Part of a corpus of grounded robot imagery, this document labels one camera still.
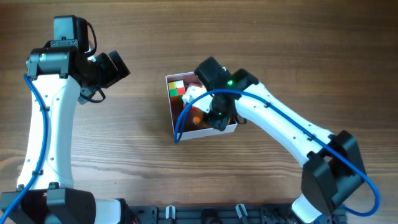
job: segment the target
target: red block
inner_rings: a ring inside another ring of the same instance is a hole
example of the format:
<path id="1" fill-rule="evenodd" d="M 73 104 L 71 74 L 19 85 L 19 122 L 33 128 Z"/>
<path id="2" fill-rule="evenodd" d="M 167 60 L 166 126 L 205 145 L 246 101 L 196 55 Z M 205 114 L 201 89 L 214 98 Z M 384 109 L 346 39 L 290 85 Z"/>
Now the red block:
<path id="1" fill-rule="evenodd" d="M 185 88 L 178 88 L 177 92 L 179 95 L 184 95 L 185 94 Z"/>

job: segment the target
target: black plastic part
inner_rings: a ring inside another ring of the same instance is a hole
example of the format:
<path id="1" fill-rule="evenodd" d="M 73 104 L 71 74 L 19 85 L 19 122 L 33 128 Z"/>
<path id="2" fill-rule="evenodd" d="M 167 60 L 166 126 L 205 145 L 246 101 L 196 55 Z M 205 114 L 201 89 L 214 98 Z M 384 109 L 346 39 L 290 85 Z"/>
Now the black plastic part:
<path id="1" fill-rule="evenodd" d="M 60 183 L 58 182 L 49 183 L 49 189 L 59 189 L 59 188 L 60 188 Z"/>
<path id="2" fill-rule="evenodd" d="M 47 206 L 62 223 L 95 221 L 95 199 L 90 192 L 68 188 L 48 190 Z"/>
<path id="3" fill-rule="evenodd" d="M 32 171 L 32 175 L 43 175 L 43 170 L 41 169 L 40 171 L 36 172 L 36 171 Z"/>
<path id="4" fill-rule="evenodd" d="M 268 204 L 245 206 L 248 224 L 302 224 L 291 212 L 291 204 Z M 176 207 L 176 219 L 166 219 L 166 208 L 130 207 L 140 224 L 243 224 L 235 207 Z M 346 212 L 337 209 L 333 215 L 325 216 L 321 224 L 347 224 Z"/>
<path id="5" fill-rule="evenodd" d="M 244 69 L 239 69 L 231 75 L 213 57 L 202 62 L 195 70 L 195 74 L 208 91 L 220 88 L 243 91 L 248 86 L 259 83 L 256 77 Z M 240 97 L 236 94 L 214 94 L 211 110 L 204 115 L 203 121 L 211 127 L 223 131 L 228 125 L 228 119 L 237 115 L 234 101 Z"/>
<path id="6" fill-rule="evenodd" d="M 95 47 L 90 52 L 88 26 L 93 32 Z M 94 29 L 85 19 L 76 16 L 54 17 L 54 40 L 48 41 L 43 48 L 34 49 L 27 59 L 28 77 L 36 80 L 39 75 L 59 74 L 60 78 L 72 76 L 82 88 L 90 92 L 81 94 L 80 104 L 87 101 L 99 103 L 105 99 L 101 88 L 108 88 L 130 74 L 122 58 L 113 51 L 96 57 L 95 62 L 88 60 L 96 51 Z M 93 100 L 99 91 L 102 100 Z"/>
<path id="7" fill-rule="evenodd" d="M 40 112 L 41 112 L 42 110 L 50 111 L 50 107 L 49 107 L 49 106 L 46 106 L 45 108 L 40 108 Z"/>
<path id="8" fill-rule="evenodd" d="M 17 186 L 17 191 L 21 191 L 21 190 L 23 190 L 25 188 L 25 185 L 24 184 L 19 184 L 18 186 Z"/>
<path id="9" fill-rule="evenodd" d="M 21 203 L 10 213 L 9 218 L 15 223 L 44 223 L 45 217 L 50 213 L 43 194 L 46 190 L 29 191 Z M 3 212 L 20 192 L 4 192 L 0 198 L 0 208 Z"/>
<path id="10" fill-rule="evenodd" d="M 19 194 L 20 192 L 2 193 L 1 210 L 4 212 Z M 9 218 L 16 224 L 92 224 L 95 221 L 95 212 L 95 200 L 90 192 L 75 189 L 43 189 L 28 191 Z"/>
<path id="11" fill-rule="evenodd" d="M 224 86 L 231 74 L 223 68 L 213 57 L 206 59 L 195 70 L 195 74 L 207 90 L 214 90 Z"/>
<path id="12" fill-rule="evenodd" d="M 27 65 L 28 77 L 36 80 L 38 75 L 60 74 L 66 78 L 73 63 L 71 55 L 76 51 L 75 46 L 33 49 Z"/>
<path id="13" fill-rule="evenodd" d="M 356 139 L 347 131 L 333 136 L 328 144 L 366 174 Z M 323 157 L 332 159 L 326 162 Z M 322 214 L 333 213 L 364 182 L 339 159 L 322 150 L 308 154 L 303 166 L 301 190 L 307 200 Z"/>
<path id="14" fill-rule="evenodd" d="M 78 48 L 89 49 L 87 21 L 76 16 L 54 17 L 54 40 L 77 40 Z"/>
<path id="15" fill-rule="evenodd" d="M 247 120 L 246 118 L 243 118 L 243 121 L 241 121 L 241 120 L 238 118 L 237 115 L 234 116 L 234 119 L 235 119 L 235 121 L 236 121 L 238 124 L 246 124 L 246 123 L 248 122 L 248 120 Z"/>
<path id="16" fill-rule="evenodd" d="M 111 52 L 109 56 L 105 53 L 99 54 L 96 57 L 96 64 L 101 70 L 98 85 L 103 88 L 110 87 L 130 74 L 127 66 L 115 50 Z"/>
<path id="17" fill-rule="evenodd" d="M 134 221 L 136 224 L 139 224 L 138 217 L 136 217 L 134 212 L 130 210 L 126 201 L 123 198 L 119 198 L 118 201 L 120 201 L 120 211 L 121 211 L 120 224 L 125 224 L 125 223 L 131 224 L 132 221 Z"/>

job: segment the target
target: rubik's cube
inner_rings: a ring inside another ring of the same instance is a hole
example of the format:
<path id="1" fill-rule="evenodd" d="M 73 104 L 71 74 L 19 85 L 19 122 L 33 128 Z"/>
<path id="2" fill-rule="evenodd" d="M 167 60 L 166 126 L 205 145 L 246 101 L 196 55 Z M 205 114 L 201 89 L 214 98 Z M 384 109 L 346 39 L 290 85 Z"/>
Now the rubik's cube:
<path id="1" fill-rule="evenodd" d="M 182 96 L 185 94 L 184 82 L 182 80 L 176 82 L 169 82 L 170 97 Z"/>

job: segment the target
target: wooden table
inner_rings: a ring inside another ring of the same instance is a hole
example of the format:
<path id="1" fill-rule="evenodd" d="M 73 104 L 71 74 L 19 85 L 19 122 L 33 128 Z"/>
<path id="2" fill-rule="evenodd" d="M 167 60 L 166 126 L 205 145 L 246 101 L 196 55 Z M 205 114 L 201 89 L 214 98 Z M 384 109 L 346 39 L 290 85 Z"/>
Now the wooden table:
<path id="1" fill-rule="evenodd" d="M 97 53 L 117 50 L 131 71 L 105 90 L 104 102 L 76 108 L 77 189 L 130 205 L 293 202 L 299 165 L 252 123 L 233 134 L 173 143 L 164 77 L 192 71 L 213 55 L 231 71 L 242 67 L 259 77 L 304 118 L 353 133 L 382 201 L 376 215 L 349 216 L 349 223 L 397 222 L 396 2 L 69 2 L 0 4 L 2 192 L 15 190 L 27 148 L 25 60 L 52 39 L 53 16 L 74 14 L 94 26 Z M 373 194 L 363 185 L 346 204 L 364 212 Z"/>

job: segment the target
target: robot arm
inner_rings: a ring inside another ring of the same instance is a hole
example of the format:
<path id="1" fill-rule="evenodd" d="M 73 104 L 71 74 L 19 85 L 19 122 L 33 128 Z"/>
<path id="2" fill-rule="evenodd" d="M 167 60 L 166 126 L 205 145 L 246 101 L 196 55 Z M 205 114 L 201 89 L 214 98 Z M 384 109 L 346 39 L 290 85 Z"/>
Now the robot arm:
<path id="1" fill-rule="evenodd" d="M 71 143 L 76 103 L 99 103 L 102 100 L 92 99 L 97 91 L 104 98 L 101 88 L 130 74 L 116 51 L 93 56 L 96 46 L 93 50 L 89 46 L 88 26 L 96 45 L 89 22 L 75 16 L 55 17 L 54 39 L 34 49 L 26 61 L 27 82 L 32 82 L 46 105 L 48 126 L 44 127 L 41 108 L 32 93 L 28 149 L 17 192 L 4 192 L 0 199 L 1 209 L 8 212 L 11 207 L 9 218 L 16 223 L 124 223 L 131 217 L 123 199 L 98 200 L 90 192 L 73 189 Z M 47 144 L 36 173 L 43 127 L 48 132 Z M 37 178 L 26 189 L 32 175 Z M 18 199 L 22 192 L 23 200 Z"/>
<path id="2" fill-rule="evenodd" d="M 253 93 L 263 99 L 266 99 L 275 107 L 293 118 L 296 122 L 298 122 L 298 124 L 307 127 L 307 129 L 309 129 L 323 142 L 330 142 L 329 136 L 332 134 L 332 132 L 320 128 L 302 118 L 296 112 L 292 111 L 278 99 L 272 96 L 262 83 L 257 85 L 252 84 L 244 91 Z M 235 108 L 239 115 L 258 125 L 266 133 L 271 135 L 276 141 L 283 145 L 297 160 L 298 164 L 300 164 L 300 167 L 303 167 L 303 165 L 309 160 L 307 157 L 309 152 L 318 153 L 322 149 L 319 144 L 308 140 L 308 136 L 301 130 L 297 129 L 285 118 L 281 117 L 281 115 L 266 107 L 266 105 L 258 100 L 248 96 L 242 96 L 240 99 L 235 101 Z"/>
<path id="3" fill-rule="evenodd" d="M 329 130 L 307 121 L 273 97 L 257 78 L 243 69 L 231 75 L 214 58 L 208 58 L 195 70 L 195 74 L 208 91 L 238 90 L 268 102 L 265 104 L 244 94 L 215 91 L 208 102 L 210 111 L 204 111 L 203 120 L 222 131 L 228 118 L 239 114 L 257 124 L 293 155 L 303 168 L 303 194 L 292 204 L 292 211 L 304 223 L 313 222 L 321 214 L 332 214 L 364 182 L 357 173 L 313 141 L 317 138 L 327 144 L 365 174 L 358 144 L 350 133 L 342 131 L 335 136 Z M 281 113 L 311 134 L 304 133 Z M 331 160 L 327 162 L 323 159 L 325 156 L 330 156 Z"/>

